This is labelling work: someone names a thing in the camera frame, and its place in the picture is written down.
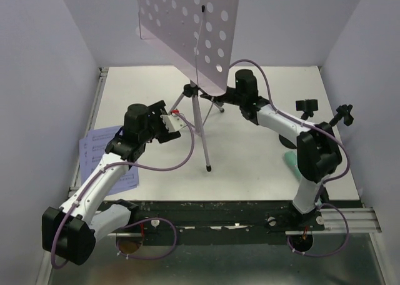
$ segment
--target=tripod stand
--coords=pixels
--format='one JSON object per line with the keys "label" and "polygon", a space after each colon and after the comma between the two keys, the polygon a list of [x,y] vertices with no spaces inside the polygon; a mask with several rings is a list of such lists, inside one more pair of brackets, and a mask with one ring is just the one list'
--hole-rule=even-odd
{"label": "tripod stand", "polygon": [[192,99],[192,107],[193,107],[193,118],[194,118],[194,125],[190,124],[190,126],[194,129],[194,132],[201,137],[201,142],[202,142],[202,148],[204,150],[204,157],[206,158],[206,169],[208,172],[211,171],[211,165],[210,165],[210,159],[208,157],[208,150],[207,150],[207,143],[206,143],[206,135],[204,134],[204,124],[207,121],[207,118],[211,112],[211,109],[213,106],[216,106],[221,113],[223,113],[225,110],[223,107],[218,106],[215,104],[213,101],[211,101],[211,106],[210,109],[206,115],[206,118],[203,119],[201,118],[201,111],[200,111],[200,104],[199,104],[199,91],[202,93],[205,93],[203,90],[199,88],[194,82],[190,82],[190,84],[187,84],[183,86],[183,92],[181,95],[178,97],[176,102],[172,105],[171,109],[169,110],[169,113],[176,109],[176,107],[179,105],[179,103],[182,101],[184,97],[191,98]]}

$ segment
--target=sheet music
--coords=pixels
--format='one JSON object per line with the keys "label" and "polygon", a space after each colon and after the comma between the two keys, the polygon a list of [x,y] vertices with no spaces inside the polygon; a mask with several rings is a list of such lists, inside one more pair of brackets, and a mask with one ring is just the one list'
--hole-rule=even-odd
{"label": "sheet music", "polygon": [[[79,162],[81,164],[81,179],[84,182],[99,164],[107,143],[118,132],[120,126],[92,130],[87,137],[79,141]],[[108,195],[121,193],[136,188],[139,184],[138,168],[133,166],[111,188]]]}

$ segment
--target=tripod leg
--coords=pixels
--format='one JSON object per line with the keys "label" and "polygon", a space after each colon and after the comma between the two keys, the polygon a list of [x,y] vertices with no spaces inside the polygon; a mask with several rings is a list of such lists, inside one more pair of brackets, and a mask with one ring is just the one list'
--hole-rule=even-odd
{"label": "tripod leg", "polygon": [[181,95],[178,97],[178,99],[176,100],[176,102],[172,105],[171,109],[168,111],[168,113],[171,113],[172,110],[175,110],[176,107],[179,105],[179,103],[182,101],[182,99],[185,97],[185,95],[183,93],[181,93]]}
{"label": "tripod leg", "polygon": [[208,118],[208,116],[210,115],[210,113],[211,113],[211,110],[213,109],[213,107],[214,107],[214,103],[211,103],[211,106],[210,106],[210,108],[208,109],[208,112],[207,112],[206,118],[204,118],[204,121],[202,122],[202,125],[203,125],[203,126],[204,126],[204,124],[206,123],[206,121],[207,121],[207,118]]}
{"label": "tripod leg", "polygon": [[207,171],[211,171],[210,160],[208,158],[206,135],[204,134],[203,120],[201,118],[199,98],[197,95],[194,95],[192,97],[192,104],[193,104],[194,125],[196,127],[197,133],[199,133],[201,137],[202,148],[204,150],[204,157],[206,158],[206,169]]}
{"label": "tripod leg", "polygon": [[223,107],[218,106],[217,104],[214,104],[214,105],[217,107],[217,109],[219,110],[219,112],[221,112],[221,113],[225,112],[225,109],[224,109]]}

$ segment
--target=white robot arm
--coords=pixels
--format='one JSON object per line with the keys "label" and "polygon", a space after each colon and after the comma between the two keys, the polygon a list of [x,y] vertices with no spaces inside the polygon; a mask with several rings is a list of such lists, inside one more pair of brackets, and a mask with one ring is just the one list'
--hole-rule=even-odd
{"label": "white robot arm", "polygon": [[302,179],[292,205],[301,215],[310,213],[315,209],[322,181],[335,171],[342,157],[335,142],[289,118],[315,126],[334,137],[332,126],[326,122],[313,124],[288,113],[277,112],[267,99],[258,95],[257,79],[249,69],[238,70],[235,79],[235,88],[228,87],[222,96],[204,93],[201,97],[220,106],[224,103],[239,106],[245,119],[277,132],[297,147],[297,163]]}
{"label": "white robot arm", "polygon": [[42,246],[75,264],[84,263],[96,242],[133,219],[137,205],[123,200],[96,214],[112,186],[129,170],[153,139],[160,143],[179,138],[181,122],[168,115],[164,101],[128,107],[124,126],[107,144],[93,173],[60,208],[42,215]]}

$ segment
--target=white table surface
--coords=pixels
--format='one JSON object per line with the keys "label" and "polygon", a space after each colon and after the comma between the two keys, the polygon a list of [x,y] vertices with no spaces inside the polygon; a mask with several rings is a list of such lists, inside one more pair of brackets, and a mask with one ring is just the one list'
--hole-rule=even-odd
{"label": "white table surface", "polygon": [[[234,87],[234,72],[228,86]],[[254,67],[260,95],[267,97],[265,83]],[[264,67],[271,85],[272,98],[282,110],[300,116],[295,101],[318,99],[319,111],[311,121],[329,121],[333,114],[317,67]],[[127,107],[134,103],[150,105],[165,100],[167,110],[181,94],[189,80],[172,66],[111,67],[94,128],[122,125]],[[203,118],[210,106],[200,99]],[[264,127],[246,121],[236,106],[225,105],[225,112],[212,110],[205,125],[212,172],[206,171],[201,138],[189,162],[171,172],[139,169],[139,187],[108,196],[106,200],[140,201],[228,201],[293,199],[298,181],[285,165],[283,155],[288,149],[278,135]],[[193,121],[192,104],[184,98],[178,109]],[[146,146],[139,163],[165,168],[180,163],[190,148],[189,131],[181,138]],[[335,174],[345,168],[345,158]],[[327,185],[331,199],[358,199],[351,173]]]}

